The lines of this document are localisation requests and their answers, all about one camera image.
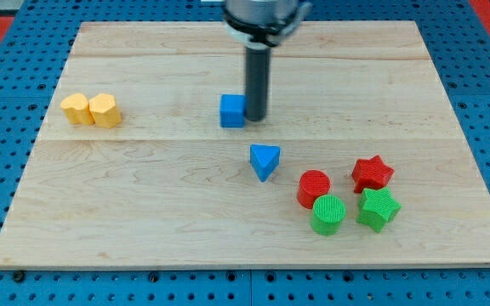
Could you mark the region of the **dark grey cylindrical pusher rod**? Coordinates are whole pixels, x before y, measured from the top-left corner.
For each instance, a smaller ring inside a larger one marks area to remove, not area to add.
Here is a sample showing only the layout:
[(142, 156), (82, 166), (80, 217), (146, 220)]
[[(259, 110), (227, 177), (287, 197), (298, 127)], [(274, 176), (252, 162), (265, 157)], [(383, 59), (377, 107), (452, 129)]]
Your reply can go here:
[(267, 114), (270, 84), (270, 50), (246, 48), (245, 53), (245, 117), (260, 122)]

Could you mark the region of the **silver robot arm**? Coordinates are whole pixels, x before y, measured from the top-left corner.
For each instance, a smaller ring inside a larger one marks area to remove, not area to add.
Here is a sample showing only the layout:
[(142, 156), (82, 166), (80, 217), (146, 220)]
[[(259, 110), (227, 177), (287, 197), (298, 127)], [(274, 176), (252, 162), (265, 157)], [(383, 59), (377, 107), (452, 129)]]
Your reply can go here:
[(310, 13), (312, 3), (299, 0), (225, 0), (228, 34), (245, 49), (245, 111), (251, 122), (267, 116), (271, 50), (290, 38)]

